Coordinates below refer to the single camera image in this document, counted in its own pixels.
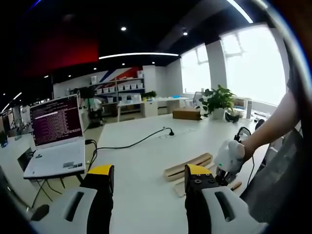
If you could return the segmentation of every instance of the white table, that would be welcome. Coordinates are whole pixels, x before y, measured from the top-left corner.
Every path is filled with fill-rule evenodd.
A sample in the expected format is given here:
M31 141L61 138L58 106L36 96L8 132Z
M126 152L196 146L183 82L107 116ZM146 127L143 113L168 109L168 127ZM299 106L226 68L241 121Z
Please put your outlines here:
M168 113L172 113L172 110L175 108L181 107L180 101L188 100L187 97L157 97L151 101L140 101L140 102L132 102L132 103L119 103L118 104L118 116L117 122L120 121L120 110L122 106L130 106L130 105L141 105L141 113L144 117L153 117L158 115L158 103L159 102L167 102Z
M18 158L27 150L35 150L31 134L23 135L19 140L9 137L8 145L0 148L0 166L11 189L31 207L38 193L38 187L29 180L23 179L24 171L18 162Z
M169 136L166 130L128 149L99 150L93 167L115 166L111 233L186 234L185 198L175 194L176 182L167 182L163 171L206 152L216 156L222 142L233 139L241 126L253 132L255 123L246 119L235 124L225 120L180 120L164 115L106 124L98 147L127 146L162 127L170 127L175 133ZM265 145L256 150L252 178L267 149ZM238 195L246 189L251 170L249 160L236 179L242 182L236 190Z

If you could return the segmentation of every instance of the white laptop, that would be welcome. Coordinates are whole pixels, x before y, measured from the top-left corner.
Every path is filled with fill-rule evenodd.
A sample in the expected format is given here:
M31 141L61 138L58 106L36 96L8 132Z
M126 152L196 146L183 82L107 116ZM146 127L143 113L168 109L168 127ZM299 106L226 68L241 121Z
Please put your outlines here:
M85 138L77 95L31 107L30 119L36 151L25 169L24 178L84 173Z

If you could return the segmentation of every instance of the office chair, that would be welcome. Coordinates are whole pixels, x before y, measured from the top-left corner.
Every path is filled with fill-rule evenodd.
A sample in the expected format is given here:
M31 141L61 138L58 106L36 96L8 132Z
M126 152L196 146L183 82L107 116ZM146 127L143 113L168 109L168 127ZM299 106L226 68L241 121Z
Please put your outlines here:
M202 98L203 93L202 92L195 92L193 100L186 100L185 105L186 106L192 106L192 107L197 107L200 105L199 99Z

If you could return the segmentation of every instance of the cardboard box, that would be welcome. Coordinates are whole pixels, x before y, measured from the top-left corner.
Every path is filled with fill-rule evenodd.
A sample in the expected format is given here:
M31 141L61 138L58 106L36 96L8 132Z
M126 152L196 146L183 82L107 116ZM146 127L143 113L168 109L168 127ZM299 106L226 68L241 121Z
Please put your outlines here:
M194 107L177 108L172 111L173 118L188 119L188 120L201 120L200 110Z

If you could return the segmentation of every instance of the laptop screen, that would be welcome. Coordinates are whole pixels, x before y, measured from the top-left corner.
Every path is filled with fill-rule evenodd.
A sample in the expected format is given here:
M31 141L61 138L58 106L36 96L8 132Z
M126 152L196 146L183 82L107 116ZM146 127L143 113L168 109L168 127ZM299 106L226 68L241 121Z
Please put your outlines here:
M32 107L30 119L36 146L82 136L76 95Z

